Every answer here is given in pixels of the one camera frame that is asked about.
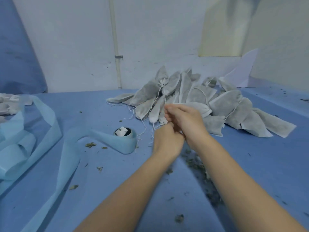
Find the tea bag tag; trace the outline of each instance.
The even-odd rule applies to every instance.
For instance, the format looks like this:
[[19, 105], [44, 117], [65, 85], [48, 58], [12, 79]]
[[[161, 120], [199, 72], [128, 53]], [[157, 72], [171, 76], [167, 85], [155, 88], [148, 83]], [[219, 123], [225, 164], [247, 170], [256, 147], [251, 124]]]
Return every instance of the tea bag tag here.
[[118, 137], [124, 137], [127, 132], [128, 130], [125, 127], [121, 127], [121, 128], [118, 128], [115, 133]]

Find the pile of tea bags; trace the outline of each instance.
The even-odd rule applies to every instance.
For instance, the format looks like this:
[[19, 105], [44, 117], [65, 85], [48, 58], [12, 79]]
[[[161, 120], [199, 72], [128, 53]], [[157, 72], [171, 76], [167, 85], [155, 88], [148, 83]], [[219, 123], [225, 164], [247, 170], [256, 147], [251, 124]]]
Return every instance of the pile of tea bags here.
[[[32, 99], [24, 97], [23, 103], [31, 105]], [[3, 115], [14, 115], [20, 110], [20, 96], [0, 93], [0, 123], [6, 122]]]
[[[121, 94], [107, 101], [136, 107], [135, 116], [141, 120], [149, 117], [153, 126], [157, 121], [161, 125], [167, 123], [164, 104], [184, 104], [197, 109], [207, 131], [218, 136], [222, 136], [225, 124], [244, 129], [257, 137], [272, 137], [271, 131], [285, 138], [296, 128], [296, 125], [253, 108], [251, 101], [224, 77], [208, 77], [199, 84], [200, 76], [192, 74], [189, 68], [168, 77], [163, 66], [155, 78], [135, 94]], [[217, 83], [222, 87], [220, 91], [215, 89]]]

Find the blue work surface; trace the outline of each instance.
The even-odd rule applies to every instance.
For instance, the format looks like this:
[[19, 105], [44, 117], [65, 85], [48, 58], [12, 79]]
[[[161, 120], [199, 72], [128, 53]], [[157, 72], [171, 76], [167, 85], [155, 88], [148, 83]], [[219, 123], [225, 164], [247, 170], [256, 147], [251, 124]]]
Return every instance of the blue work surface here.
[[[106, 98], [125, 92], [131, 91], [54, 93], [39, 94], [38, 97], [55, 111], [63, 133], [81, 123], [106, 133], [112, 133], [120, 126], [141, 133], [144, 130], [141, 121], [125, 119], [132, 115], [127, 106], [114, 106], [105, 102]], [[258, 138], [226, 126], [222, 130], [223, 137], [215, 138], [257, 183], [309, 229], [309, 156], [306, 149], [309, 143], [308, 118], [262, 99], [255, 92], [253, 89], [244, 89], [243, 95], [252, 101], [254, 107], [298, 127], [284, 139], [276, 135]], [[295, 103], [302, 102], [303, 106], [309, 107], [309, 103], [299, 99], [295, 98]], [[26, 107], [25, 122], [25, 129], [32, 132], [40, 142], [48, 125], [35, 106]], [[85, 155], [66, 186], [66, 191], [39, 231], [73, 231], [102, 200], [135, 172], [151, 155], [151, 126], [148, 121], [146, 126], [137, 152], [129, 155], [122, 155], [111, 148], [102, 149], [105, 145], [98, 142], [96, 146], [86, 148], [85, 144], [94, 140], [80, 140], [78, 145], [84, 149]], [[53, 193], [62, 145], [63, 139], [2, 196], [0, 231], [19, 232]], [[101, 173], [97, 167], [103, 167]], [[74, 184], [79, 187], [69, 191], [68, 188]], [[182, 224], [174, 221], [177, 214], [184, 215]], [[173, 164], [173, 173], [162, 177], [137, 231], [224, 231], [221, 223], [226, 231], [232, 230], [223, 218], [217, 217], [205, 197], [203, 186], [184, 161], [178, 158]]]

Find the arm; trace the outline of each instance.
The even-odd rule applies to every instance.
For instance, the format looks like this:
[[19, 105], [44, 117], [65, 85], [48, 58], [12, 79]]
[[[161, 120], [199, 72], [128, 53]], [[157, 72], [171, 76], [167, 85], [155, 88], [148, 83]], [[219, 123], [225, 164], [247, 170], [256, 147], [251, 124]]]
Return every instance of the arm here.
[[306, 232], [209, 135], [197, 110], [184, 105], [167, 105], [166, 109], [165, 117], [182, 129], [198, 153], [240, 231]]
[[163, 173], [180, 154], [183, 136], [172, 124], [154, 133], [152, 156], [110, 196], [108, 196], [75, 232], [133, 231]]

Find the blue cloth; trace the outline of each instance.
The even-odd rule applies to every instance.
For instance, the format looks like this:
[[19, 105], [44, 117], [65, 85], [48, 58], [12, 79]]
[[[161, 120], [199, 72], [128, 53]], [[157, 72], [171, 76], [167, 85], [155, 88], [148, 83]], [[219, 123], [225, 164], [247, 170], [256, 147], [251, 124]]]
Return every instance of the blue cloth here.
[[0, 93], [47, 91], [45, 78], [12, 0], [0, 0]]
[[[114, 132], [119, 126], [131, 127], [139, 134], [144, 126], [134, 118], [124, 119], [132, 114], [126, 106], [113, 106], [105, 102], [106, 98], [126, 92], [133, 91], [54, 93], [40, 94], [38, 97], [55, 111], [63, 133], [83, 124], [106, 133]], [[297, 128], [284, 139], [276, 135], [258, 138], [226, 126], [222, 129], [223, 138], [215, 136], [215, 139], [257, 183], [309, 229], [309, 218], [305, 214], [309, 213], [308, 118], [259, 98], [255, 93], [246, 90], [243, 95], [251, 99], [255, 107], [277, 115], [297, 125]], [[26, 106], [25, 114], [25, 130], [34, 134], [39, 143], [48, 126], [34, 106]], [[122, 155], [112, 148], [102, 149], [104, 145], [89, 137], [79, 140], [78, 147], [84, 153], [80, 164], [65, 186], [66, 191], [60, 194], [38, 231], [73, 231], [102, 200], [134, 173], [151, 155], [151, 125], [146, 123], [146, 126], [136, 154]], [[89, 142], [95, 142], [97, 146], [86, 148], [85, 144]], [[0, 231], [21, 231], [55, 191], [62, 146], [63, 139], [1, 197]], [[74, 184], [79, 187], [69, 191], [68, 188]], [[220, 220], [226, 231], [230, 231], [220, 212], [217, 217], [202, 188], [179, 157], [173, 164], [173, 173], [164, 175], [156, 188], [137, 231], [223, 231]], [[174, 221], [177, 214], [184, 215], [182, 224]]]

